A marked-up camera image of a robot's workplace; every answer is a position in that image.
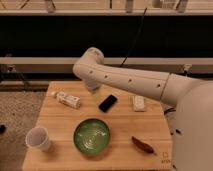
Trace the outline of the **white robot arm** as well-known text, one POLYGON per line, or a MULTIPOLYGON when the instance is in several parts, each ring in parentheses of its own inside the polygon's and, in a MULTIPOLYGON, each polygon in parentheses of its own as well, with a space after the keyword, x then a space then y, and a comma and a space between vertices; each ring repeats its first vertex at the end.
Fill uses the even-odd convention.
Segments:
POLYGON ((73 73, 90 92, 106 85, 175 108, 172 165, 176 171, 213 171, 213 80, 107 66, 96 47, 78 58, 73 73))

